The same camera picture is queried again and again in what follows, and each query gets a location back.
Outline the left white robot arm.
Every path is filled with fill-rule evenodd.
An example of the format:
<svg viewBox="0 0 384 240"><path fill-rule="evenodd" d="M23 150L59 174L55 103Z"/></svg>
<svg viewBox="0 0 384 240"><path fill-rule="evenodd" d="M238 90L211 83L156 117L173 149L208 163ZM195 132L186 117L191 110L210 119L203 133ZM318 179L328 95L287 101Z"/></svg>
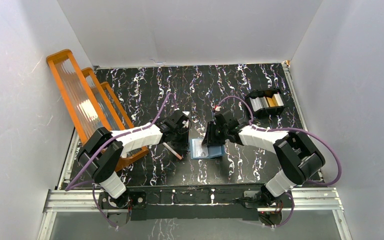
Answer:
<svg viewBox="0 0 384 240"><path fill-rule="evenodd" d="M168 117L158 118L154 124L114 131L100 127L80 148L77 162L86 167L85 172L93 182L110 195L109 200L115 207L124 208L130 198L117 175L120 158L131 151L163 143L185 146L189 122L190 113L177 109Z"/></svg>

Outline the black card box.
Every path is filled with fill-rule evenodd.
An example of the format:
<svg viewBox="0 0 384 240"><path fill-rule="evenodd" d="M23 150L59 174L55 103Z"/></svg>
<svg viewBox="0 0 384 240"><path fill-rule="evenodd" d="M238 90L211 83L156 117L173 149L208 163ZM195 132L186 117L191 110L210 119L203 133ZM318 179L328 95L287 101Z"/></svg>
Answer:
<svg viewBox="0 0 384 240"><path fill-rule="evenodd" d="M280 115L288 106L279 88L252 90L244 100L257 119Z"/></svg>

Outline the white credit card stack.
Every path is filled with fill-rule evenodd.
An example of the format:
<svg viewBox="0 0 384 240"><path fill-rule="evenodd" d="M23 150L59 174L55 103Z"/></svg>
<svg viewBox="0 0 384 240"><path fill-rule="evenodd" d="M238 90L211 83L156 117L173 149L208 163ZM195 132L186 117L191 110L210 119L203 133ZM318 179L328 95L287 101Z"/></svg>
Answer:
<svg viewBox="0 0 384 240"><path fill-rule="evenodd" d="M250 98L250 102L255 112L269 107L265 97Z"/></svg>

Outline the blue leather card holder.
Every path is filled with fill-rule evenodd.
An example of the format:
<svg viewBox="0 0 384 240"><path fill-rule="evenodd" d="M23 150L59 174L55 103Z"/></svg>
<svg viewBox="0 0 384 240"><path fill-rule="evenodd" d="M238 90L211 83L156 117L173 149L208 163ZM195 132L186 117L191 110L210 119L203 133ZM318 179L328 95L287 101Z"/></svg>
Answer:
<svg viewBox="0 0 384 240"><path fill-rule="evenodd" d="M203 138L189 140L189 152L192 160L214 159L222 157L226 153L224 145L202 145L203 140Z"/></svg>

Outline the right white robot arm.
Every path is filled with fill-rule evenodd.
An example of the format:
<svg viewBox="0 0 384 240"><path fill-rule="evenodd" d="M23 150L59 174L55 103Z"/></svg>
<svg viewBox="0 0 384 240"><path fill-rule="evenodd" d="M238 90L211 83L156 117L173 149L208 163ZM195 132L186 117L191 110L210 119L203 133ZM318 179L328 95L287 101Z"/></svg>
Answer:
<svg viewBox="0 0 384 240"><path fill-rule="evenodd" d="M222 110L209 121L202 146L223 146L226 141L260 148L276 154L280 171L261 187L260 198L275 207L282 194L310 179L326 160L309 136L301 129L269 131L238 121L230 110Z"/></svg>

